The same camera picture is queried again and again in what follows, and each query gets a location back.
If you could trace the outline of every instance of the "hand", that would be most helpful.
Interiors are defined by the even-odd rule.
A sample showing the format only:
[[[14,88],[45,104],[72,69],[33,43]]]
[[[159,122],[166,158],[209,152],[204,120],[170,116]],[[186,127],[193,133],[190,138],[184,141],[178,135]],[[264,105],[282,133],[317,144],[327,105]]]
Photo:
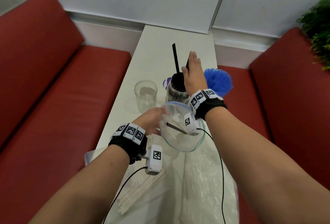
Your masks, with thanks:
[[[189,58],[189,70],[186,67],[182,67],[184,73],[184,86],[189,96],[192,96],[198,90],[208,89],[207,82],[202,69],[201,60],[197,58],[196,52],[190,51]]]
[[[145,135],[160,135],[160,131],[157,128],[159,128],[159,122],[161,121],[163,114],[170,114],[168,111],[166,111],[165,106],[162,108],[151,108],[137,119],[135,119],[132,123],[142,127],[146,131]]]

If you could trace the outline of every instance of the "blue brush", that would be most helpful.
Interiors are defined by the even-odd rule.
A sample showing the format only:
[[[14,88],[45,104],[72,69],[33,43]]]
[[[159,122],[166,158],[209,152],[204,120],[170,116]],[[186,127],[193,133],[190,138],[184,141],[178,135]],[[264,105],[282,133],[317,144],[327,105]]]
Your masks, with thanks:
[[[230,75],[221,69],[207,68],[204,71],[208,88],[224,97],[233,88]]]

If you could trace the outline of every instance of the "right hand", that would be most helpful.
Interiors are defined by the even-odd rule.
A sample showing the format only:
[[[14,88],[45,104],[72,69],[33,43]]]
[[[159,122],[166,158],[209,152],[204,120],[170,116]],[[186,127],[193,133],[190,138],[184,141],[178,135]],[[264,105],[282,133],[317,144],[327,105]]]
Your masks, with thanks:
[[[189,58],[189,70],[186,67],[182,67],[184,73],[184,86],[189,96],[192,96],[198,90],[207,89],[207,82],[202,69],[201,60],[197,58],[196,52],[190,51]]]

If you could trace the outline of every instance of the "forearm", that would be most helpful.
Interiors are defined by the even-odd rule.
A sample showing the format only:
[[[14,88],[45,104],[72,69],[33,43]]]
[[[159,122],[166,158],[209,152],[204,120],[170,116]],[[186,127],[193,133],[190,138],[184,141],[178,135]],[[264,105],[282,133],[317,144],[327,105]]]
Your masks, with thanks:
[[[306,221],[308,211],[313,218],[315,199],[324,201],[323,207],[329,204],[329,198],[322,199],[329,191],[228,110],[214,108],[205,119],[229,172],[265,223],[295,223],[302,216]]]
[[[126,152],[110,145],[69,180],[30,223],[101,223],[128,165]]]

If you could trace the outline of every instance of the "cable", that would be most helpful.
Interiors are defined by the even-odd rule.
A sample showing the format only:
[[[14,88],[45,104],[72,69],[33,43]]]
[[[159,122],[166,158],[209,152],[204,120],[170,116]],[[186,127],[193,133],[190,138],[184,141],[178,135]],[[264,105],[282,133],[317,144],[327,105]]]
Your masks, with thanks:
[[[208,132],[206,132],[204,129],[201,129],[201,128],[197,128],[197,129],[204,131],[213,140],[212,136]],[[221,211],[222,211],[223,222],[224,222],[224,224],[226,224],[225,215],[223,213],[223,196],[225,194],[225,177],[223,175],[223,164],[222,164],[222,158],[221,158],[220,154],[219,154],[219,157],[220,157],[220,161],[221,161],[221,170],[222,170],[222,200],[221,200]]]
[[[123,189],[123,187],[125,186],[126,182],[127,182],[127,181],[128,181],[133,175],[135,175],[138,171],[140,171],[140,170],[142,170],[142,169],[147,169],[147,168],[148,168],[148,167],[139,168],[137,171],[135,171],[134,173],[132,173],[132,174],[129,176],[129,178],[128,178],[128,179],[125,181],[125,183],[122,185],[122,188],[119,190],[119,192],[118,192],[116,198],[115,198],[115,199],[113,200],[113,202],[111,203],[111,206],[110,206],[110,208],[109,208],[107,214],[105,215],[105,218],[104,218],[102,224],[104,224],[105,219],[107,218],[107,216],[108,216],[108,214],[109,214],[109,211],[110,211],[112,205],[113,205],[114,202],[117,200],[117,197],[118,197],[118,195],[120,194],[120,192],[122,191],[122,189]]]

